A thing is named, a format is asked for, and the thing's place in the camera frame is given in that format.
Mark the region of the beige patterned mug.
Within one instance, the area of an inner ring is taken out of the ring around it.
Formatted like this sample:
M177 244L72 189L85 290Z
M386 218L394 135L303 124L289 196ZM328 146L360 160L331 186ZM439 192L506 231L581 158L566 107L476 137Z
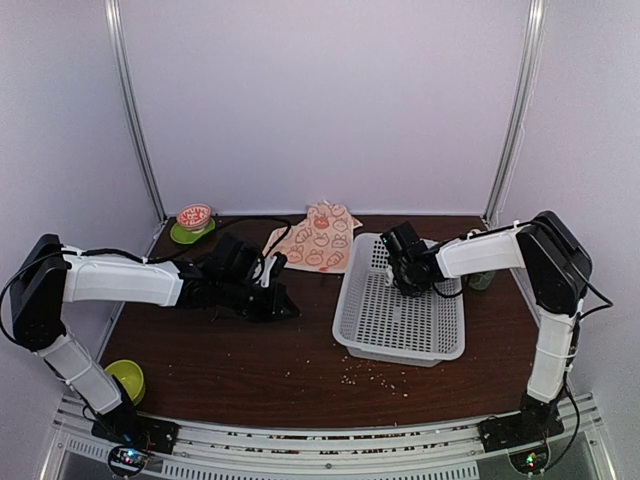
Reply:
M475 291L486 291L495 276L495 271L474 273L467 277L466 285Z

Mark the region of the red patterned small bowl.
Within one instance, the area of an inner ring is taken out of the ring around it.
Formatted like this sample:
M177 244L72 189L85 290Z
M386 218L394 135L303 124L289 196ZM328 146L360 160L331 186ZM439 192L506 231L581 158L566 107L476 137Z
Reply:
M206 204L193 204L183 208L177 215L177 223L185 231L202 231L211 220L212 210Z

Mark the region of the aluminium frame post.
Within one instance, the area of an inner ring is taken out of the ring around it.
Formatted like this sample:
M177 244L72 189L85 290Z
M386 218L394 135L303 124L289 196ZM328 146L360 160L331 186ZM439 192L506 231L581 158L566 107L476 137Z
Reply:
M151 164L140 113L135 97L133 79L126 48L124 28L122 24L121 6L117 0L104 2L107 28L111 39L113 55L119 78L121 94L124 102L126 122L133 144L135 157L140 168L142 181L151 201L155 216L159 222L167 220L168 215L163 205L156 176Z
M504 208L524 140L526 114L538 75L547 7L548 1L533 0L529 2L514 98L498 168L483 215L485 224L490 227L499 224L499 217Z

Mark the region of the beige bunny print towel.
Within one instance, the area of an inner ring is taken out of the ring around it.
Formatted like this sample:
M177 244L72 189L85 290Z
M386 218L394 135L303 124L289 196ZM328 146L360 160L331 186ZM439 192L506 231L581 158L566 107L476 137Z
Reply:
M349 261L354 232L363 223L351 215L342 204L326 200L310 205L306 218L286 231L274 230L267 240L263 254L284 254L286 268L314 273L343 274Z

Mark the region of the left aluminium frame post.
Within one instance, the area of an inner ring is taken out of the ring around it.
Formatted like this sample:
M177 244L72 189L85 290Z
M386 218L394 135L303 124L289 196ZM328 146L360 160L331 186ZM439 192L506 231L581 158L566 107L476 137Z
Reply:
M135 97L133 79L126 48L124 28L122 24L121 6L117 0L104 2L107 28L111 39L113 55L119 78L121 94L124 102L126 122L133 144L135 157L140 168L142 181L151 201L155 216L159 222L167 220L168 215L163 205L156 176L151 164L140 113Z

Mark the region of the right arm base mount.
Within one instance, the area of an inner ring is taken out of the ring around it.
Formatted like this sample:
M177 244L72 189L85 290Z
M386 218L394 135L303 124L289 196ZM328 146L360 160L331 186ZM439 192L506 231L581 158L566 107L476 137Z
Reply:
M504 417L490 417L478 424L478 432L486 453L503 449L514 449L562 434L564 425L552 419L540 426L536 421L527 423L522 413Z

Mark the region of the front aluminium rail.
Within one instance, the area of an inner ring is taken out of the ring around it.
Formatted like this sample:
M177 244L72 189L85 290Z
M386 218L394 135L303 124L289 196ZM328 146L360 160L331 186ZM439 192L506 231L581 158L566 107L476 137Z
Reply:
M132 479L620 479L601 425L581 432L550 471L519 473L520 452L487 452L475 422L356 430L271 430L183 422L171 454ZM37 479L118 479L111 444L62 421Z

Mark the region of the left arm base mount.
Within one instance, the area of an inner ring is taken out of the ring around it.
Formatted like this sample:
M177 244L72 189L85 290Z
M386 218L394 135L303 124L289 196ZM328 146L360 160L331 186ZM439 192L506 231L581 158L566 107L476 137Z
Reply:
M112 443L131 446L138 450L168 455L173 453L179 433L178 424L149 417L140 417L139 424L138 433L118 436L104 428L98 421L94 421L91 435Z

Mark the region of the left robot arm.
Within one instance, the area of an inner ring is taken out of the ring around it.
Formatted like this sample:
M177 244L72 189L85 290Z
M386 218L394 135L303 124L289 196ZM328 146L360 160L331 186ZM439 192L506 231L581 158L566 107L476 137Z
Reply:
M195 259L149 259L117 249L80 250L42 236L1 291L10 302L6 338L43 359L123 444L144 424L116 379L101 368L62 321L67 303L141 303L175 309L223 307L255 322L296 318L299 308L277 280L287 258L265 257L249 241L224 234Z

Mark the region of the white plastic basket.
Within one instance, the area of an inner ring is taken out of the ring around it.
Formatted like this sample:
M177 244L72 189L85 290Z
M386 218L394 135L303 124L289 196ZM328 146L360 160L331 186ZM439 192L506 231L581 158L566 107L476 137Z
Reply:
M462 282L419 297L388 279L388 252L375 233L358 235L343 277L332 334L357 358L433 367L465 350Z

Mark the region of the right aluminium frame post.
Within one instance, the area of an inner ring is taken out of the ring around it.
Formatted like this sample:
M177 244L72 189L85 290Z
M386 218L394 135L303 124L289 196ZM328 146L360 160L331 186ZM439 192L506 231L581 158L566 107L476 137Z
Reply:
M490 227L499 224L499 217L504 208L524 140L526 114L538 75L547 7L548 1L533 0L529 2L514 98L498 168L483 215L485 224Z

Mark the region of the lime green bowl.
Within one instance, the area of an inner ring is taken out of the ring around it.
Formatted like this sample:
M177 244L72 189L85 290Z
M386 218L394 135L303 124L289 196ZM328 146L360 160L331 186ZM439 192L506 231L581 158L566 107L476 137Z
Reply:
M136 362L117 360L109 364L105 371L116 377L135 406L141 403L146 393L146 381L142 368Z

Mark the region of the green saucer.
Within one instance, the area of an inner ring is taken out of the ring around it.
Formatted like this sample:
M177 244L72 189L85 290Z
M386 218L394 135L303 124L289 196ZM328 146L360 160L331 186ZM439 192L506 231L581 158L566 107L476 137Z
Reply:
M200 231L186 230L179 223L175 223L170 230L171 240L179 245L192 245L215 229L216 223L210 218Z

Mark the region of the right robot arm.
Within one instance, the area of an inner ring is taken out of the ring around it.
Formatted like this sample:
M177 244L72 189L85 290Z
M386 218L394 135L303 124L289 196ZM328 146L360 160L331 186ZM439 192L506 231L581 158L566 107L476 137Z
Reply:
M513 419L519 440L535 440L551 424L546 405L565 384L575 355L577 324L593 263L581 243L550 210L533 219L489 231L470 231L429 246L404 222L380 235L388 252L391 283L404 295L435 291L451 279L490 271L523 269L537 306L539 334L523 395L531 404Z

